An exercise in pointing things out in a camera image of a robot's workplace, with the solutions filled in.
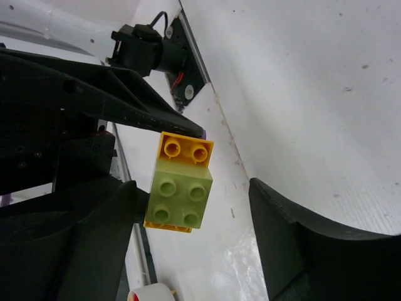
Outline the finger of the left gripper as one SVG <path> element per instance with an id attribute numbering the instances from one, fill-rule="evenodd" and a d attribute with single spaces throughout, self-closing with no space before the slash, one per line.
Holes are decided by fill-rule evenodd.
<path id="1" fill-rule="evenodd" d="M 1 103 L 66 109 L 154 132 L 189 137 L 204 133 L 135 71 L 5 48 L 1 49 Z"/>

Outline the striped lego figure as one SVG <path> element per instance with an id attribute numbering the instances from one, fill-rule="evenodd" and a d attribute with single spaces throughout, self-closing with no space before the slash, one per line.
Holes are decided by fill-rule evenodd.
<path id="1" fill-rule="evenodd" d="M 210 140 L 161 133 L 144 227 L 182 233 L 201 227 L 213 182 L 213 147 Z"/>

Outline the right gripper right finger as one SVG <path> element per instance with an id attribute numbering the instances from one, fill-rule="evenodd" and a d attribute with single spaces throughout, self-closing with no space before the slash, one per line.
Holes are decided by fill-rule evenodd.
<path id="1" fill-rule="evenodd" d="M 347 226 L 260 179 L 249 203 L 270 300 L 399 300 L 400 237 Z"/>

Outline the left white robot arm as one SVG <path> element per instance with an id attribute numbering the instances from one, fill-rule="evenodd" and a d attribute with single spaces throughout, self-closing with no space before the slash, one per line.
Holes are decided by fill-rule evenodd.
<path id="1" fill-rule="evenodd" d="M 199 138 L 144 79 L 164 68 L 166 40 L 154 24 L 130 26 L 137 2 L 2 1 L 1 24 L 30 29 L 97 60 L 81 63 L 1 49 L 1 194 L 55 188 L 108 173 L 114 136 L 99 121 Z"/>

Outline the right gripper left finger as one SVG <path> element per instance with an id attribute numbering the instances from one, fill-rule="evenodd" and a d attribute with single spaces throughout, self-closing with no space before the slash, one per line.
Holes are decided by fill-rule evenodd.
<path id="1" fill-rule="evenodd" d="M 98 179 L 1 208 L 2 300 L 115 300 L 149 195 Z"/>

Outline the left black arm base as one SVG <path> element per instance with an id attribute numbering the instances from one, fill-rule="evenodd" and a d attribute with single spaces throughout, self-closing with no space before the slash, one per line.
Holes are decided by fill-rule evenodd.
<path id="1" fill-rule="evenodd" d="M 184 59 L 179 68 L 181 80 L 176 83 L 177 74 L 166 74 L 170 94 L 174 101 L 176 111 L 182 113 L 196 98 L 203 87 L 210 82 L 204 60 L 193 35 L 188 18 L 182 9 L 167 28 L 167 41 L 181 47 Z"/>

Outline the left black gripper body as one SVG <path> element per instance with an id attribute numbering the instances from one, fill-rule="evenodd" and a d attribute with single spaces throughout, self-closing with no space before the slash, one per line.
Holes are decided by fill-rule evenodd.
<path id="1" fill-rule="evenodd" d="M 55 191 L 110 172 L 115 137 L 82 114 L 1 110 L 1 194 L 53 184 Z"/>

